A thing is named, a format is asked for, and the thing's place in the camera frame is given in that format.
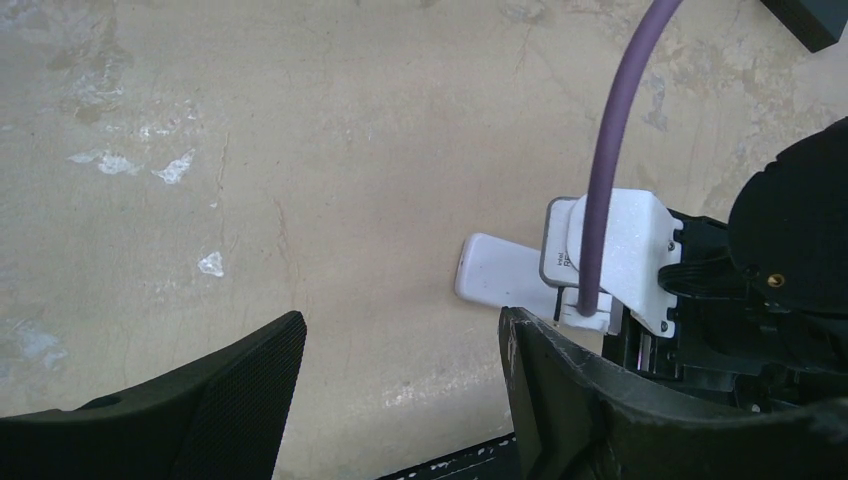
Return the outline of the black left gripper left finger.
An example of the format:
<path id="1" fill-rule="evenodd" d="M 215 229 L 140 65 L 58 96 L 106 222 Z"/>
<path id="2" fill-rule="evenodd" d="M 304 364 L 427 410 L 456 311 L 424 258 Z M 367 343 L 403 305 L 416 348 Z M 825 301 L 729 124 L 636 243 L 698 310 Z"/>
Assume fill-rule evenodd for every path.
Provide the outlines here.
<path id="1" fill-rule="evenodd" d="M 269 479 L 304 353 L 291 311 L 75 410 L 1 420 L 4 479 Z"/>

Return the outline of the black flat box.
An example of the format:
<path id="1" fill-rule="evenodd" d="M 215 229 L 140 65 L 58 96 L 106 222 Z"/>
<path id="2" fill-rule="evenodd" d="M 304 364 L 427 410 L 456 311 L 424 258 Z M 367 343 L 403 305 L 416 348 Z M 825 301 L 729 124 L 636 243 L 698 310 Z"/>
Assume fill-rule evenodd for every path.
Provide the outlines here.
<path id="1" fill-rule="evenodd" d="M 839 42 L 847 25 L 847 0 L 761 0 L 810 52 Z"/>

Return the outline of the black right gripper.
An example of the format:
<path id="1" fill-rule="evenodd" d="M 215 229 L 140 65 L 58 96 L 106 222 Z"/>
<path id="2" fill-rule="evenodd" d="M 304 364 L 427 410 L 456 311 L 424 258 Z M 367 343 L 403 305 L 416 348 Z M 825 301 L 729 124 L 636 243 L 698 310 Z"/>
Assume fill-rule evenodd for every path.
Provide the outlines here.
<path id="1" fill-rule="evenodd" d="M 652 335 L 630 313 L 604 338 L 603 358 L 678 392 L 754 413 L 847 394 L 847 326 L 824 328 L 767 302 L 680 298 L 672 338 Z"/>

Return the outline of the white remote control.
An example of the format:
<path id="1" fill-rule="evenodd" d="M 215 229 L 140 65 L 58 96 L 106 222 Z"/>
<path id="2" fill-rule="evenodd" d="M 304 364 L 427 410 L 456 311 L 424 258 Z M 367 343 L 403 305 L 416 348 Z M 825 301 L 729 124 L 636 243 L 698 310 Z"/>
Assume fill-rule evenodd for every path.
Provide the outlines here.
<path id="1" fill-rule="evenodd" d="M 544 320 L 555 313 L 557 289 L 539 273 L 541 252 L 484 233 L 463 244 L 454 291 L 466 301 L 500 309 L 522 307 Z"/>

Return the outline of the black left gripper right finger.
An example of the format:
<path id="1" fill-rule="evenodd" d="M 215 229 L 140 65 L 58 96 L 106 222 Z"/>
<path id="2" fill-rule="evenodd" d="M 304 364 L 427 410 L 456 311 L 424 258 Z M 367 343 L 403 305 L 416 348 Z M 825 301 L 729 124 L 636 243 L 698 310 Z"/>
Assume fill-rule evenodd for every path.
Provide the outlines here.
<path id="1" fill-rule="evenodd" d="M 847 402 L 778 413 L 642 378 L 506 307 L 499 344 L 525 479 L 843 479 Z"/>

